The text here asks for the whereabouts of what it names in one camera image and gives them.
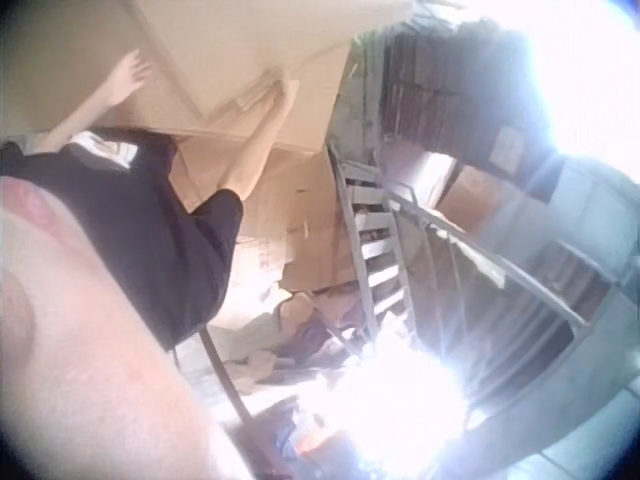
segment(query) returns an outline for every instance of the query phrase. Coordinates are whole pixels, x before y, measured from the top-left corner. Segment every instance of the metal staircase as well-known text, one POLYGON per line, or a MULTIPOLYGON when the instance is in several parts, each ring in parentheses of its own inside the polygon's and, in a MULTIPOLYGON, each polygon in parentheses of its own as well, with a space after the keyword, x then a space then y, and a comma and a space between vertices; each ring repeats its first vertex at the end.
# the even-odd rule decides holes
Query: metal staircase
POLYGON ((553 362, 561 361, 570 344, 588 334, 589 323, 558 295, 478 245, 437 212, 420 208, 410 187, 388 182, 375 167, 341 161, 331 149, 330 157, 369 337, 374 339, 381 329, 399 324, 404 324, 405 332, 416 334, 412 292, 396 225, 396 217, 403 216, 418 225, 423 234, 425 266, 430 289, 435 292, 430 301, 439 330, 439 348, 431 345, 432 350, 443 363, 455 365, 462 372, 472 409, 482 407, 494 414, 505 408, 542 377, 553 362), (442 238, 447 248, 440 245, 441 250, 436 251, 434 241, 442 243, 442 238), (461 278, 459 261, 463 248, 504 272, 515 291, 509 301, 504 297, 487 298, 487 308, 471 318, 465 312, 465 299, 470 285, 480 275, 474 271, 471 278, 461 278), (440 282, 442 289, 442 281, 436 268, 436 253, 450 256, 457 290, 458 306, 447 311, 441 305, 444 294, 438 288, 440 282))
POLYGON ((381 328, 406 325, 415 317, 398 229, 380 172, 339 161, 330 151, 340 205, 351 243, 367 333, 373 341, 381 328))

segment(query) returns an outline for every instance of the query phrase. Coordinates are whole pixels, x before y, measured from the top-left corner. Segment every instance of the skin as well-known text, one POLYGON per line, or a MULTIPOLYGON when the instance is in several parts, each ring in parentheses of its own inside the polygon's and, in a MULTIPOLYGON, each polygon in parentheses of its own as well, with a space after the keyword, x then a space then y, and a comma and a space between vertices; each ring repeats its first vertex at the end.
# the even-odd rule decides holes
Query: skin
MULTIPOLYGON (((149 72, 125 56, 38 151, 58 151, 149 72)), ((297 90, 279 84, 218 188, 251 193, 297 90)), ((8 177, 0 193, 0 425, 29 468, 64 480, 252 478, 67 206, 8 177)))

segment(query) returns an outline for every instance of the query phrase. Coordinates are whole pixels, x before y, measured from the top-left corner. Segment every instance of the person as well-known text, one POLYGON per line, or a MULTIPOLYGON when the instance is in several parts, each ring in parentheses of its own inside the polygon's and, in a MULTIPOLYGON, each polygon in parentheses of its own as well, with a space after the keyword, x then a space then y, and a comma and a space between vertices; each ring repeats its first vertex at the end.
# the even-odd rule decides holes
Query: person
POLYGON ((251 478, 165 352, 220 307, 242 201, 298 86, 280 82, 189 214, 168 180, 169 137, 85 131, 149 75, 131 52, 35 154, 2 150, 0 426, 39 478, 251 478))

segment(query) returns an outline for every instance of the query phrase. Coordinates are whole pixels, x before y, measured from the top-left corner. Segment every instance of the lens flare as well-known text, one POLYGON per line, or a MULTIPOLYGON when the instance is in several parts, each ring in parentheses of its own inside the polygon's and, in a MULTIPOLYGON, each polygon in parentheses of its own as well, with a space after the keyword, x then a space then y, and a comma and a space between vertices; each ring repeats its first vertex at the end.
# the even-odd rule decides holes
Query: lens flare
POLYGON ((325 417, 347 431, 367 462, 411 478, 458 437, 467 405, 454 376, 402 339, 381 335, 370 360, 328 395, 325 417))

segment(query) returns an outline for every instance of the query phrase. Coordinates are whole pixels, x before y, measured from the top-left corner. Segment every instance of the wall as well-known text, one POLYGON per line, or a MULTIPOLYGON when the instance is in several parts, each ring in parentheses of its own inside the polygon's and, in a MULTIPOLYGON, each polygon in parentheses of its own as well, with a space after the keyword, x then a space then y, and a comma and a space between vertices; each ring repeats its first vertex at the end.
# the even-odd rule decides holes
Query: wall
POLYGON ((569 162, 548 205, 510 185, 502 203, 475 235, 518 265, 526 266, 547 242, 561 240, 619 279, 636 253, 640 188, 606 166, 569 162))

